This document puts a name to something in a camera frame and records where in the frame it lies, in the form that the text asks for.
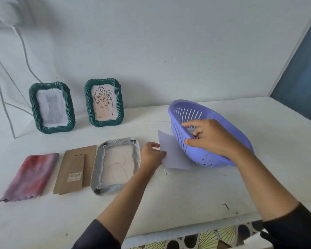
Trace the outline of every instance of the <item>white table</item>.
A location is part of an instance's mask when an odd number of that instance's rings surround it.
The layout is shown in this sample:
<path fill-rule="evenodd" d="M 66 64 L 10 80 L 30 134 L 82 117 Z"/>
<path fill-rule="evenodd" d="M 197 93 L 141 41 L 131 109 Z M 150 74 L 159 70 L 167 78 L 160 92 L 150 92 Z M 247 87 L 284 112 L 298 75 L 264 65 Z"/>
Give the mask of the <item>white table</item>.
<path fill-rule="evenodd" d="M 269 170 L 311 210 L 311 121 L 269 97 L 201 104 L 239 128 Z M 53 195 L 64 151 L 124 137 L 135 137 L 141 146 L 157 141 L 158 130 L 171 133 L 167 109 L 126 109 L 121 125 L 102 128 L 92 126 L 84 114 L 76 117 L 73 131 L 49 135 L 40 133 L 31 122 L 0 157 L 0 197 L 28 155 L 59 152 L 60 159 L 43 196 L 0 202 L 0 248 L 69 248 L 116 195 L 99 197 L 90 187 Z M 123 248 L 257 218 L 235 167 L 199 167 L 197 172 L 170 176 L 159 168 L 127 236 L 153 234 L 128 238 Z"/>

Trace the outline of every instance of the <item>cat drawing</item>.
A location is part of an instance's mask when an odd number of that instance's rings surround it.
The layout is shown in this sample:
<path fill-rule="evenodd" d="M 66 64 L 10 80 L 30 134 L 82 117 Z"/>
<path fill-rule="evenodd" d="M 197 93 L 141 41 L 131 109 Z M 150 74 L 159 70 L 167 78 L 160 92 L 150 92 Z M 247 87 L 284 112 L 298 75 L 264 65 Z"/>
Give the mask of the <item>cat drawing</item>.
<path fill-rule="evenodd" d="M 56 95 L 48 96 L 46 95 L 46 100 L 48 103 L 48 123 L 56 124 L 60 123 L 62 119 L 62 114 L 58 108 L 58 98 Z"/>

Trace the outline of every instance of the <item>barcode label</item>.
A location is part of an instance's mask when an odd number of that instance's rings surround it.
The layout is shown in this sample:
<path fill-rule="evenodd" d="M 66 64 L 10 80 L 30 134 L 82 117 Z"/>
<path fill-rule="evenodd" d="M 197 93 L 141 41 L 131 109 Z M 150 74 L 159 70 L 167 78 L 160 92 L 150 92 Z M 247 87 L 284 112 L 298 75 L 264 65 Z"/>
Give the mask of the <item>barcode label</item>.
<path fill-rule="evenodd" d="M 69 174 L 67 182 L 73 182 L 80 180 L 82 177 L 82 172 Z"/>

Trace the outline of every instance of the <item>red cloth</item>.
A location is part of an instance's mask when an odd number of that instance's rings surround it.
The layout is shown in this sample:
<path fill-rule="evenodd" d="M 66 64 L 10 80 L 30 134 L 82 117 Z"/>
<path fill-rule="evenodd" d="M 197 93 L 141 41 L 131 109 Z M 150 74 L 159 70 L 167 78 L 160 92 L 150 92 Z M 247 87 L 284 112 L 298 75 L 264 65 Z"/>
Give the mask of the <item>red cloth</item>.
<path fill-rule="evenodd" d="M 28 156 L 0 201 L 20 201 L 41 195 L 58 158 L 59 153 Z"/>

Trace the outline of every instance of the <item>black sleeve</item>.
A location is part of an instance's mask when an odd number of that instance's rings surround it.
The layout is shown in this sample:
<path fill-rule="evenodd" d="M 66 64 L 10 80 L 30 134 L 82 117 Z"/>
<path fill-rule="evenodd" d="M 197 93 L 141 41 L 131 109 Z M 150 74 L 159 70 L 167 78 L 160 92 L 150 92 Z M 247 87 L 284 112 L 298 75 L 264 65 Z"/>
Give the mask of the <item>black sleeve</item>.
<path fill-rule="evenodd" d="M 311 212 L 301 203 L 291 213 L 264 222 L 264 228 L 268 234 L 260 235 L 274 248 L 311 248 Z"/>
<path fill-rule="evenodd" d="M 91 222 L 72 247 L 72 249 L 93 248 L 121 248 L 119 241 L 96 219 Z"/>

